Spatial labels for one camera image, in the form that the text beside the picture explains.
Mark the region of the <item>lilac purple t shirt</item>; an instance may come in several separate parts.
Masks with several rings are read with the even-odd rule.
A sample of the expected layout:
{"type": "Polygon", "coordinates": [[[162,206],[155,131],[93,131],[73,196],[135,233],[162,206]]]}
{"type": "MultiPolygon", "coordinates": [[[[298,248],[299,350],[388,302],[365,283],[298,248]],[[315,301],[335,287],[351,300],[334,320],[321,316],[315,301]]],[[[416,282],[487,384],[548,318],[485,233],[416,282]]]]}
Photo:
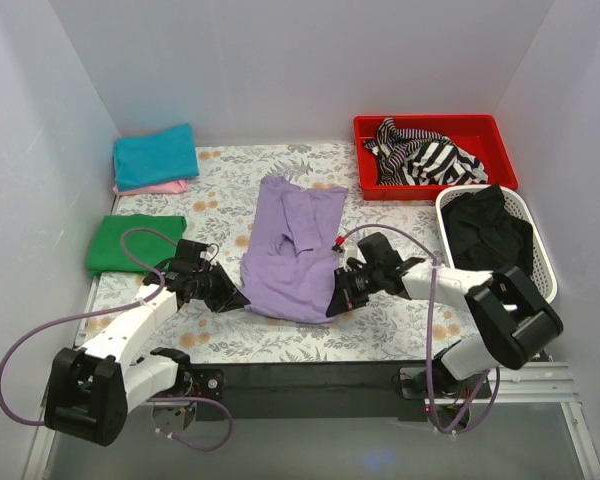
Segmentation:
{"type": "Polygon", "coordinates": [[[252,313],[305,324],[330,321],[339,257],[332,250],[348,190],[261,180],[250,243],[240,266],[252,313]]]}

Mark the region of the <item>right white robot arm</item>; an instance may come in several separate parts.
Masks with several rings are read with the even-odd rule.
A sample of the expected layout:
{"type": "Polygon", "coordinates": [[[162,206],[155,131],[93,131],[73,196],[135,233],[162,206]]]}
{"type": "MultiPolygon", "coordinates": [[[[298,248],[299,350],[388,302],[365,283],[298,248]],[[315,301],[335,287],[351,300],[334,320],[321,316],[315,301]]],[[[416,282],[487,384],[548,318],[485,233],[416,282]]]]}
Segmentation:
{"type": "Polygon", "coordinates": [[[476,374],[499,366],[522,368],[564,330],[559,315],[517,266],[467,271],[418,257],[404,260],[379,232],[357,247],[364,260],[350,257],[335,270],[327,316],[362,308],[378,292],[441,303],[471,315],[479,334],[432,356],[426,368],[444,397],[459,395],[476,374]]]}

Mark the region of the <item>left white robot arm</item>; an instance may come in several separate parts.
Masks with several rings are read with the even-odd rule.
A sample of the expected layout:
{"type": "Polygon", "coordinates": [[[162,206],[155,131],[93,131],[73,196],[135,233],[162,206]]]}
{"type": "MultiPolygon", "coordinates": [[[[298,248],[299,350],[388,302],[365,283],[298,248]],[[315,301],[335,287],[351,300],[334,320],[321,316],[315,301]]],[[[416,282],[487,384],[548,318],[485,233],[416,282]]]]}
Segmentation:
{"type": "Polygon", "coordinates": [[[146,401],[181,404],[185,410],[203,403],[226,409],[221,371],[198,368],[188,354],[173,348],[139,354],[153,333],[192,300],[213,313],[248,305],[209,248],[179,241],[172,257],[150,268],[133,307],[81,347],[64,348],[55,356],[43,417],[47,428],[108,446],[128,414],[146,401]]]}

